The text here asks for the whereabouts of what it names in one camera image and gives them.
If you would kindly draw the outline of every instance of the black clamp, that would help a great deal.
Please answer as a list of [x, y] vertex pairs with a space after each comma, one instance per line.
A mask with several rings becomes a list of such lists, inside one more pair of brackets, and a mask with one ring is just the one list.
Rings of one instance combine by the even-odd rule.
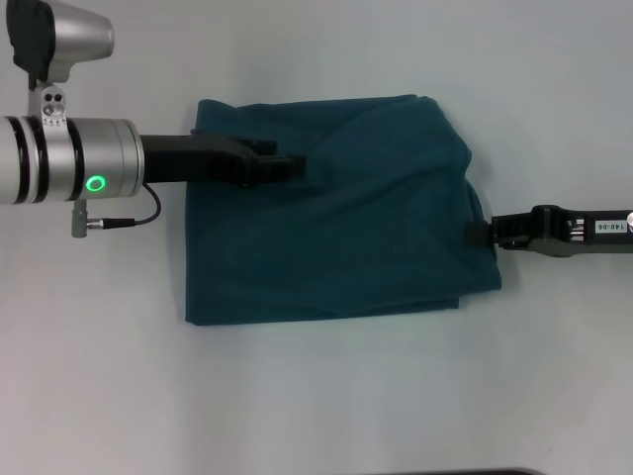
[[530, 250], [551, 257], [582, 253], [633, 252], [632, 211], [570, 211], [536, 206], [530, 213], [493, 217], [466, 228], [466, 242], [497, 244], [508, 250]]

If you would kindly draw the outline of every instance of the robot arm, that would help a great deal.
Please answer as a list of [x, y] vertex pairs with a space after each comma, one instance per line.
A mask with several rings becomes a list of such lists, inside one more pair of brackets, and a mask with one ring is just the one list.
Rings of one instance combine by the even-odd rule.
[[88, 220], [86, 200], [130, 197], [143, 185], [150, 190], [150, 183], [253, 187], [305, 174], [305, 158], [278, 155], [274, 142], [205, 133], [142, 136], [127, 120], [69, 118], [58, 83], [74, 64], [112, 54], [111, 22], [56, 0], [8, 0], [7, 28], [30, 93], [27, 117], [0, 118], [0, 204], [75, 202], [72, 234], [83, 238], [89, 229], [147, 221]]

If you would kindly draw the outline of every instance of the label sticker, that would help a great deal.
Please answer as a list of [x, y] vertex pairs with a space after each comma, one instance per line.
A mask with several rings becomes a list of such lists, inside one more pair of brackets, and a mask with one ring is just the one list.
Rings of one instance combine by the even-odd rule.
[[606, 235], [611, 233], [628, 233], [629, 226], [626, 220], [618, 221], [596, 221], [595, 233], [597, 235]]

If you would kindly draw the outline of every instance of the folded towel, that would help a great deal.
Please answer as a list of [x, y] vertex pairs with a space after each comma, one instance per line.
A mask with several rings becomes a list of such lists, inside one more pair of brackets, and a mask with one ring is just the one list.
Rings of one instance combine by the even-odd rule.
[[499, 289], [492, 249], [464, 244], [482, 209], [471, 153], [432, 99], [202, 101], [197, 129], [277, 141], [304, 180], [187, 188], [187, 321], [287, 322], [455, 309]]

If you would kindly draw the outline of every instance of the green led light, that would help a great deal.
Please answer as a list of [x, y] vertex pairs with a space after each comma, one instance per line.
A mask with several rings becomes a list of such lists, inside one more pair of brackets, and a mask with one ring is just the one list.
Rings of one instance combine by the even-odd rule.
[[106, 187], [106, 179], [101, 175], [95, 175], [88, 178], [86, 182], [86, 188], [88, 191], [96, 193], [103, 190]]

